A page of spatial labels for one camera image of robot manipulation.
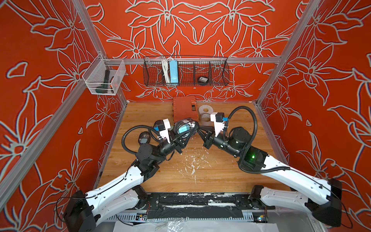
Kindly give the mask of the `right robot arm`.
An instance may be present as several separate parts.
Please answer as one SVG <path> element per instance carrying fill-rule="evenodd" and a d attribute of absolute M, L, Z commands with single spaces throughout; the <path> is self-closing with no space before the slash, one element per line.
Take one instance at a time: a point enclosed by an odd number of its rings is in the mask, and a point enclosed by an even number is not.
<path fill-rule="evenodd" d="M 255 186 L 251 200 L 260 205 L 283 206 L 310 212 L 318 221 L 340 227 L 342 224 L 342 184 L 337 179 L 319 179 L 283 164 L 267 152 L 251 146 L 254 136 L 243 127 L 236 127 L 232 135 L 224 137 L 212 127 L 202 126 L 198 134 L 209 149 L 216 146 L 238 158 L 238 167 L 248 174 L 260 174 L 275 179 L 295 192 L 281 192 Z"/>

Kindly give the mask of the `green charger plug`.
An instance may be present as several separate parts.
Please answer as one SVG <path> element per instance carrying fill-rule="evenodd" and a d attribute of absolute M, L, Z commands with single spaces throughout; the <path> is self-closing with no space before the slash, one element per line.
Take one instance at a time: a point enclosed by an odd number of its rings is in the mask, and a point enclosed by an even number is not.
<path fill-rule="evenodd" d="M 178 134 L 181 134 L 181 133 L 187 132 L 189 130 L 190 130 L 190 127 L 187 124 L 187 125 L 183 125 L 183 126 L 179 127 L 177 132 L 178 132 Z"/>

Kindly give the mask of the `black round zip pouch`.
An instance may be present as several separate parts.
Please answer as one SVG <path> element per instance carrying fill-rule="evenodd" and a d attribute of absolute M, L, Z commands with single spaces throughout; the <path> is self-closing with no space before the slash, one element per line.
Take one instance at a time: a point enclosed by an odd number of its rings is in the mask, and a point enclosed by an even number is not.
<path fill-rule="evenodd" d="M 138 138 L 138 143 L 140 145 L 149 144 L 151 141 L 151 135 L 148 131 L 141 132 Z"/>

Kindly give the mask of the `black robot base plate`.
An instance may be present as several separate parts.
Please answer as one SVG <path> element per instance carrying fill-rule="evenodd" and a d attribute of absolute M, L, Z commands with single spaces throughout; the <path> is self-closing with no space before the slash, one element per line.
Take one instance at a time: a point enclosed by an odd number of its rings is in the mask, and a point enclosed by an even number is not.
<path fill-rule="evenodd" d="M 241 220 L 265 221 L 273 206 L 253 203 L 249 193 L 230 192 L 153 192 L 145 205 L 122 211 L 136 213 L 138 222 L 155 220 Z"/>

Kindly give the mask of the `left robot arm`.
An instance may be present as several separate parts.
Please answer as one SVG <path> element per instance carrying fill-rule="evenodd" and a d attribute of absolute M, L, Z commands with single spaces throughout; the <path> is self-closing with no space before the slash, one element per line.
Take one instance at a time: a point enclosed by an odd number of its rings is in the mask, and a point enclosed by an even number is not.
<path fill-rule="evenodd" d="M 138 151 L 126 147 L 126 132 L 122 137 L 122 146 L 135 155 L 135 161 L 124 174 L 109 183 L 86 193 L 79 190 L 69 197 L 62 214 L 68 231 L 91 232 L 123 210 L 143 207 L 147 202 L 147 193 L 141 184 L 153 177 L 160 164 L 170 160 L 174 152 L 181 153 L 196 132 L 196 128 L 183 132 L 176 129 L 166 131 L 169 137 L 164 137 L 157 146 L 142 144 Z"/>

